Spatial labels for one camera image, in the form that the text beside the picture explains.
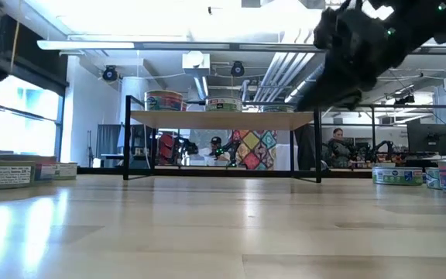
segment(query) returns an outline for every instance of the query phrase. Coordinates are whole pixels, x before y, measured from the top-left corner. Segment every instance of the ceiling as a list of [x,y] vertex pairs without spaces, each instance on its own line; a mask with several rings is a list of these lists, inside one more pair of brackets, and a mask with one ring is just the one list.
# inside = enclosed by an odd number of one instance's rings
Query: ceiling
[[[274,0],[261,8],[242,8],[242,0],[116,0],[99,4],[93,0],[7,0],[7,12],[24,25],[48,40],[189,40],[277,43],[290,42],[289,36],[297,29],[312,29],[321,11],[306,9],[298,0]],[[369,6],[371,16],[387,16],[385,9],[377,11]],[[94,61],[98,69],[105,61],[143,59],[151,76],[170,76],[183,73],[183,51],[105,50],[88,51],[83,58]],[[232,63],[242,61],[245,76],[262,80],[275,53],[209,52],[212,75],[208,85],[240,85],[244,78],[227,78]],[[287,84],[297,86],[320,63],[321,57],[310,59],[306,67]],[[135,62],[118,65],[125,75],[137,75]],[[418,78],[421,70],[433,78]],[[446,76],[446,56],[409,56],[398,70],[383,75],[385,81],[366,94],[365,102],[383,99],[385,94],[403,86],[417,84],[418,91],[432,91]],[[166,89],[185,92],[195,88],[190,76],[160,79]],[[290,89],[283,90],[284,99]]]

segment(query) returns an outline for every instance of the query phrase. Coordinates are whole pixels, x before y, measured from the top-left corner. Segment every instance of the shelf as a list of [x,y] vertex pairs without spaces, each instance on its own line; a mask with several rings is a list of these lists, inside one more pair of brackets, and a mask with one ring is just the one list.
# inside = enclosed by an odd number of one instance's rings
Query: shelf
[[145,112],[132,118],[148,127],[171,129],[295,130],[313,119],[312,112]]

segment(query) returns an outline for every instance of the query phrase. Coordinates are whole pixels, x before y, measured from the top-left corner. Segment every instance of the computer monitor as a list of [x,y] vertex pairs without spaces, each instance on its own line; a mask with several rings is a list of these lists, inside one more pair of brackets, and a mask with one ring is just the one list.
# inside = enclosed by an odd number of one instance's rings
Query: computer monitor
[[446,155],[445,124],[407,123],[407,136],[411,153],[438,152],[441,156]]

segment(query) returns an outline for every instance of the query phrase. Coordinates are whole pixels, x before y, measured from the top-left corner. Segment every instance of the colorful patterned artwork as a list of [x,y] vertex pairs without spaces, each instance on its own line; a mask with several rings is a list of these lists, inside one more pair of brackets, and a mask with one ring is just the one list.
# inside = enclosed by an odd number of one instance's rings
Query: colorful patterned artwork
[[234,130],[232,137],[242,141],[237,152],[238,162],[243,162],[250,170],[273,169],[276,158],[276,131]]

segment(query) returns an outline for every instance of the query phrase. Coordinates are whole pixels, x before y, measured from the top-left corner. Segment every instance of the wooden floor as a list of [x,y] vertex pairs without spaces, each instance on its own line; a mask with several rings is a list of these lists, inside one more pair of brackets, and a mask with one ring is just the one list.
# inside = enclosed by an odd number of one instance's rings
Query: wooden floor
[[117,176],[0,190],[0,278],[446,279],[446,194]]

